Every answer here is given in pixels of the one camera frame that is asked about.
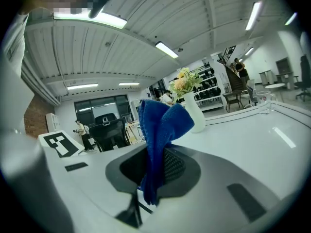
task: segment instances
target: ceiling light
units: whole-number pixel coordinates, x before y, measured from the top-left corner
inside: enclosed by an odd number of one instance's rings
[[[115,103],[107,103],[107,104],[104,104],[104,106],[106,106],[106,105],[111,105],[111,104],[115,104]]]
[[[112,27],[116,27],[118,29],[123,29],[126,25],[127,21],[120,18],[115,17],[106,13],[100,12],[98,16],[93,19],[88,18],[88,12],[82,12],[80,14],[63,14],[63,13],[54,13],[54,19],[64,19],[64,20],[82,20],[82,21],[91,21],[91,22],[98,22],[101,24],[106,24]]]
[[[79,111],[87,111],[87,110],[90,110],[91,108],[89,107],[89,108],[85,108],[85,109],[81,109],[81,110],[79,110]]]
[[[249,21],[247,23],[246,29],[245,30],[250,30],[256,21],[256,18],[259,14],[259,9],[260,9],[261,1],[255,2],[252,10],[251,17],[249,18]]]
[[[293,13],[293,15],[291,16],[291,18],[288,19],[288,21],[285,23],[285,25],[289,25],[292,23],[292,21],[296,18],[297,16],[297,12]]]
[[[156,43],[155,47],[162,50],[163,52],[165,52],[167,55],[171,56],[174,59],[178,57],[176,53],[174,53],[171,49],[165,46],[161,41]]]
[[[275,127],[273,129],[287,143],[287,145],[290,146],[291,149],[296,147],[295,143],[286,134],[284,134],[279,128]]]
[[[139,85],[139,83],[120,83],[119,85]]]
[[[254,48],[251,48],[245,55],[248,55]]]
[[[73,89],[80,89],[80,88],[88,88],[88,87],[96,87],[98,86],[97,83],[91,83],[91,84],[82,84],[82,85],[74,85],[74,86],[68,86],[68,90],[73,90]]]

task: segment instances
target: clear glass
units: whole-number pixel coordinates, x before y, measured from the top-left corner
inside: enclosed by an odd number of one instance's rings
[[[260,107],[259,113],[269,114],[272,110],[271,108],[271,98],[277,98],[275,94],[272,94],[270,91],[260,91],[256,93],[258,106]]]

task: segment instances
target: ceiling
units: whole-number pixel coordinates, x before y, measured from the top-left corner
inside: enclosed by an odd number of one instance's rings
[[[146,88],[178,67],[264,36],[291,15],[282,0],[262,0],[255,27],[245,31],[256,1],[111,0],[104,12],[126,19],[122,30],[92,22],[56,21],[49,11],[37,9],[26,27],[22,75],[35,73],[58,100]],[[155,47],[157,41],[176,52],[184,50],[173,59]],[[120,82],[140,85],[120,87]],[[99,85],[67,90],[88,83]]]

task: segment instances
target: person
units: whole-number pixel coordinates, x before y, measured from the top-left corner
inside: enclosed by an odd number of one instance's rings
[[[238,58],[235,58],[234,62],[236,63],[235,68],[239,72],[240,78],[241,78],[242,83],[243,83],[243,90],[246,90],[246,84],[247,84],[247,81],[249,80],[249,76],[248,76],[248,73],[245,69],[245,65],[243,63],[241,63],[238,60]]]
[[[162,103],[167,104],[168,106],[174,105],[173,100],[170,98],[170,93],[171,92],[169,90],[166,90],[163,96],[161,97]]]
[[[84,125],[79,121],[79,120],[76,120],[75,121],[78,126],[79,126],[79,129],[77,130],[77,132],[79,133],[79,135],[81,136],[82,138],[82,141],[83,141],[83,145],[85,147],[85,150],[93,150],[94,148],[92,147],[92,145],[90,144],[90,142],[88,141],[89,139],[89,136],[88,134],[86,133],[85,129],[84,129]]]
[[[21,65],[25,52],[24,32],[29,13],[36,8],[45,8],[51,12],[70,10],[71,13],[79,13],[87,9],[88,0],[25,0],[23,7],[18,11],[11,26],[2,41],[1,50],[7,56],[14,72],[20,77]],[[94,4],[92,12],[95,14],[100,10]]]

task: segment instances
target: blue towel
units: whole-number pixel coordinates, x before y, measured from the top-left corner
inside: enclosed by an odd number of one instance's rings
[[[164,146],[188,132],[194,122],[180,104],[169,107],[161,102],[144,100],[138,113],[148,150],[146,174],[141,181],[141,189],[145,201],[156,204],[156,191],[163,185]]]

